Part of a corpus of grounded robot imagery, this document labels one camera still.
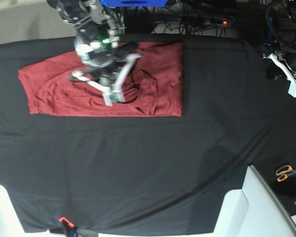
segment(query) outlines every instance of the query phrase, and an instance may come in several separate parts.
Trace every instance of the orange clip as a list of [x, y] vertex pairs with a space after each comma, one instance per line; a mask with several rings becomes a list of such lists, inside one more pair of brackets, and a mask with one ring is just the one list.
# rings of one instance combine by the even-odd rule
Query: orange clip
[[69, 221], [66, 217], [64, 217], [64, 216], [62, 216], [61, 218], [59, 218], [58, 221], [59, 221], [60, 223], [62, 223], [63, 221], [66, 221], [67, 224], [68, 224], [68, 226], [69, 226], [70, 228], [73, 228], [73, 227], [74, 227], [74, 224], [73, 224], [72, 222], [70, 222], [70, 221]]

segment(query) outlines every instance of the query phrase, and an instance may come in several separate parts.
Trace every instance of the black tablecloth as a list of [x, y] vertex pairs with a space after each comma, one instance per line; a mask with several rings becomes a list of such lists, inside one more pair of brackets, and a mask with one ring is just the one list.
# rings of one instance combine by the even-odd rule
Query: black tablecloth
[[71, 118], [29, 115], [18, 69], [73, 50], [73, 39], [0, 45], [0, 184], [27, 232], [65, 215], [100, 233], [212, 232], [226, 192], [254, 164], [291, 214], [296, 99], [267, 81], [261, 52], [237, 39], [129, 35], [184, 42], [184, 116]]

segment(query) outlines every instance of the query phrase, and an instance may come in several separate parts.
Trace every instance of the red cloth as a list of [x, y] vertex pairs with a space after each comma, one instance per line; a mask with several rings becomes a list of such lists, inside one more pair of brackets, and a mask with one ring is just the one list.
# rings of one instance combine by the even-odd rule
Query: red cloth
[[19, 70], [30, 114], [84, 117], [181, 116], [182, 43], [139, 43], [142, 54], [123, 85], [125, 103], [105, 106], [102, 94], [68, 75], [84, 70], [75, 52], [64, 53]]

